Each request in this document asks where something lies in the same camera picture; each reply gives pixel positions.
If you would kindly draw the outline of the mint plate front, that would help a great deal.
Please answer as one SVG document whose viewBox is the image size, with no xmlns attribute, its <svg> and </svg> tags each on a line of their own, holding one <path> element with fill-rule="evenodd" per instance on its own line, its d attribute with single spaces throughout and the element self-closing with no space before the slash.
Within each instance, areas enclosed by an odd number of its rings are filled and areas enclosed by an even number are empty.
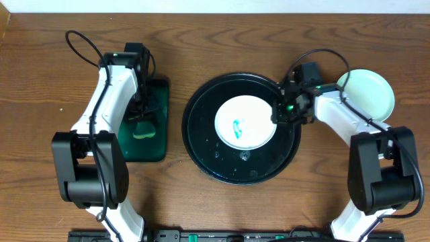
<svg viewBox="0 0 430 242">
<path fill-rule="evenodd" d="M 385 121 L 394 110 L 395 96 L 383 76 L 367 69 L 350 71 L 344 88 L 348 98 L 373 119 Z"/>
</svg>

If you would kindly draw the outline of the green scrubbing sponge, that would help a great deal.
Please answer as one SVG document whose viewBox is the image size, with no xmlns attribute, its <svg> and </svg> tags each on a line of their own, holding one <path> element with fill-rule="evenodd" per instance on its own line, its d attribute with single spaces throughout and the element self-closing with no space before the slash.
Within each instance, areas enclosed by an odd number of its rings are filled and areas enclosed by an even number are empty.
<svg viewBox="0 0 430 242">
<path fill-rule="evenodd" d="M 155 126 L 150 121 L 139 122 L 132 133 L 135 139 L 152 138 L 156 134 Z"/>
</svg>

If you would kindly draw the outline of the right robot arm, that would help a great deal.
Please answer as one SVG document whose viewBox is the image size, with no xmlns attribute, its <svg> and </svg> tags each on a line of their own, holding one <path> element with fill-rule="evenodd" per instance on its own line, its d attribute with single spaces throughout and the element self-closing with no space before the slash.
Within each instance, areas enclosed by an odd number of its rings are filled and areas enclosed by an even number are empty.
<svg viewBox="0 0 430 242">
<path fill-rule="evenodd" d="M 394 109 L 394 92 L 387 80 L 356 69 L 326 84 L 316 63 L 304 63 L 288 70 L 279 89 L 282 98 L 273 105 L 273 123 L 296 126 L 318 120 L 349 147 L 350 201 L 330 224 L 333 239 L 369 241 L 385 218 L 400 218 L 397 210 L 409 202 L 418 204 L 405 218 L 420 211 L 424 184 L 414 134 L 404 126 L 385 124 Z"/>
</svg>

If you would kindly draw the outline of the white plate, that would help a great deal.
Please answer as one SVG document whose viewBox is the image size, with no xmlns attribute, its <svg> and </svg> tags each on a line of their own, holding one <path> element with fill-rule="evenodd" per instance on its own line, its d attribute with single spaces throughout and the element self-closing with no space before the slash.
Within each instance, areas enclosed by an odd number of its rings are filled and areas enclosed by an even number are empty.
<svg viewBox="0 0 430 242">
<path fill-rule="evenodd" d="M 214 119 L 216 134 L 231 148 L 247 151 L 265 145 L 277 125 L 271 120 L 272 107 L 260 97 L 240 95 L 224 102 Z"/>
</svg>

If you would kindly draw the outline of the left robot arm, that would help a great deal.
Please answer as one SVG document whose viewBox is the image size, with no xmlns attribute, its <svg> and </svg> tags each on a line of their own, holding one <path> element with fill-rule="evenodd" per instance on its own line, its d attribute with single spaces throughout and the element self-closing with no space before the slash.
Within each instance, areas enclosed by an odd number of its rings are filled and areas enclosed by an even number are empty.
<svg viewBox="0 0 430 242">
<path fill-rule="evenodd" d="M 51 142 L 61 198 L 95 216 L 112 241 L 141 241 L 144 235 L 144 219 L 127 197 L 129 173 L 118 134 L 123 122 L 147 121 L 160 108 L 147 85 L 154 61 L 138 42 L 104 54 L 84 113 Z"/>
</svg>

